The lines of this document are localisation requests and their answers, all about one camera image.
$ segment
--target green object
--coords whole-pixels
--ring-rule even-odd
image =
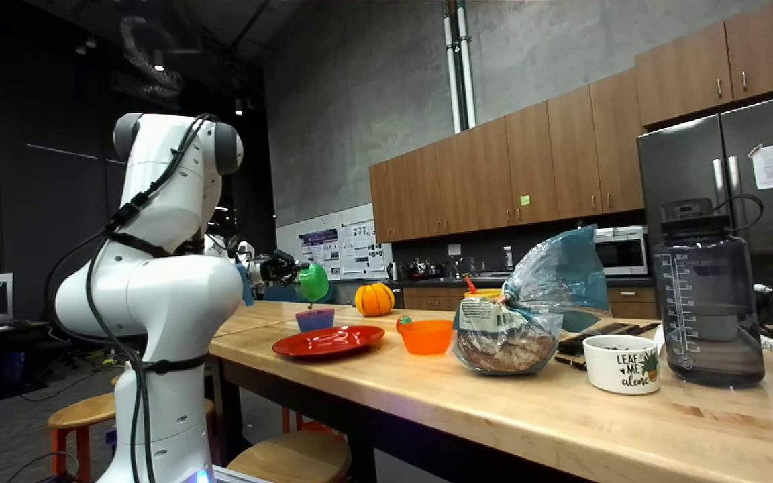
[[[302,274],[298,274],[298,297],[316,302],[331,293],[331,282],[328,282],[328,270],[319,262],[310,262]]]

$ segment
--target kitchen appliance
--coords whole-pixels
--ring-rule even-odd
[[[605,275],[648,275],[649,250],[644,226],[595,227],[595,251]]]
[[[660,226],[655,278],[671,371],[706,385],[755,385],[765,376],[750,250],[728,218]]]
[[[649,241],[664,219],[722,215],[750,245],[755,282],[773,288],[773,100],[648,132],[638,165]]]

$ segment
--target ceiling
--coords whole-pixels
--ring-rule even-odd
[[[307,0],[28,0],[102,42],[142,73],[145,90],[177,96],[182,84],[263,105],[260,65]]]

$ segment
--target wooden table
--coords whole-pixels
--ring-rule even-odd
[[[379,324],[379,349],[294,361],[272,351],[298,333],[303,302],[241,306],[212,339],[222,447],[245,440],[234,385],[322,418],[351,436],[355,481],[373,478],[370,447],[383,447],[445,481],[526,481],[574,474],[587,481],[773,481],[773,353],[758,390],[712,390],[660,368],[660,392],[621,398],[600,392],[586,373],[550,361],[535,377],[483,377],[455,353],[405,353],[396,310],[359,317],[338,306],[338,324]]]

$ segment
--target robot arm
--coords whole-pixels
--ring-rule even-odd
[[[56,313],[79,336],[149,336],[116,384],[119,450],[102,481],[205,478],[205,351],[241,278],[222,257],[173,251],[210,223],[241,140],[182,114],[124,114],[114,140],[128,159],[124,202],[95,261],[61,282]]]

